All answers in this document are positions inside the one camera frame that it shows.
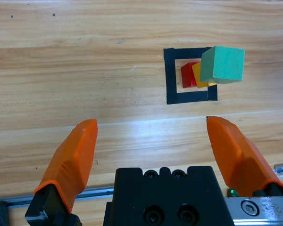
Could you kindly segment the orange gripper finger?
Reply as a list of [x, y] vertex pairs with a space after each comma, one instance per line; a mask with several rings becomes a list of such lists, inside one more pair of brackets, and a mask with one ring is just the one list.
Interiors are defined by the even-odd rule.
[[215, 160], [226, 185], [239, 196], [283, 196], [283, 183], [257, 147], [228, 120], [207, 117]]
[[85, 120], [57, 148], [25, 214], [29, 225], [82, 225], [72, 208], [87, 186], [97, 135], [97, 120]]

